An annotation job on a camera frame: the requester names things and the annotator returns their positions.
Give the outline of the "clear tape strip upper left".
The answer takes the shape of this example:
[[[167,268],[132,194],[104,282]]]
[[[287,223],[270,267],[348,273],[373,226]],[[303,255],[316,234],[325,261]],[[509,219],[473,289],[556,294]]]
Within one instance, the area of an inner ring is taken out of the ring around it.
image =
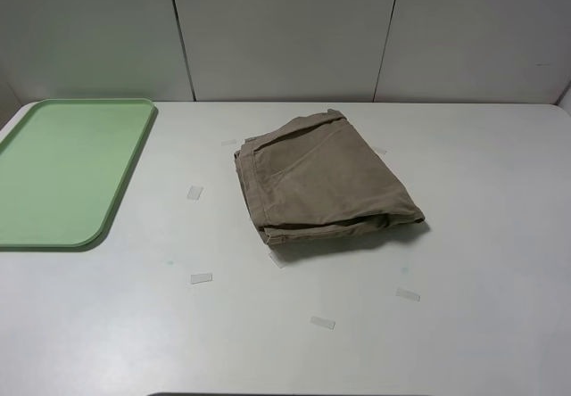
[[[203,192],[202,186],[191,186],[186,195],[187,200],[198,201]]]

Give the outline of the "clear tape strip bottom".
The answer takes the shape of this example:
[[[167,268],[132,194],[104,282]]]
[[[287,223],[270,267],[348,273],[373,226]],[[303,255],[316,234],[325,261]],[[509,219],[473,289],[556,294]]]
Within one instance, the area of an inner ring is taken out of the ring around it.
[[[333,330],[335,328],[335,321],[326,318],[312,316],[310,318],[310,322],[315,326],[325,327],[326,329],[330,330]]]

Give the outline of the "khaki jeans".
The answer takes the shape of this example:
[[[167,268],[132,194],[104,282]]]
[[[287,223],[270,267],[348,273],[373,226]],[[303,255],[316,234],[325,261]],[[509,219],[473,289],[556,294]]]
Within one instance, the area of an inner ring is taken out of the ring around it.
[[[266,245],[365,235],[426,219],[337,110],[246,139],[234,163],[251,222]]]

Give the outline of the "green plastic tray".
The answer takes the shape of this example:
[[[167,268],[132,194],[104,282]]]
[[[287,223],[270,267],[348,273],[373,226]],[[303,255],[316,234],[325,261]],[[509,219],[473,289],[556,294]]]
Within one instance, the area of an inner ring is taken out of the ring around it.
[[[156,114],[147,99],[33,104],[1,142],[1,247],[75,250],[112,221]]]

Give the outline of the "clear tape strip right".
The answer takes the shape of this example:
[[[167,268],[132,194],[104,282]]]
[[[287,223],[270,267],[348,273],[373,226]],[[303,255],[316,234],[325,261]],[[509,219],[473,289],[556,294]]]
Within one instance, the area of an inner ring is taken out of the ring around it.
[[[410,301],[420,301],[420,295],[418,293],[414,293],[401,287],[397,288],[396,295]]]

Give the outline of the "clear tape strip under jeans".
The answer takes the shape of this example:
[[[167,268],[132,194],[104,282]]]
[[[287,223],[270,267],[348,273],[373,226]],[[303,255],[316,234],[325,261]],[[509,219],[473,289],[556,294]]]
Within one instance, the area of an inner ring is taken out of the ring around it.
[[[287,266],[288,262],[277,252],[271,251],[269,257],[276,264],[278,268],[284,268]]]

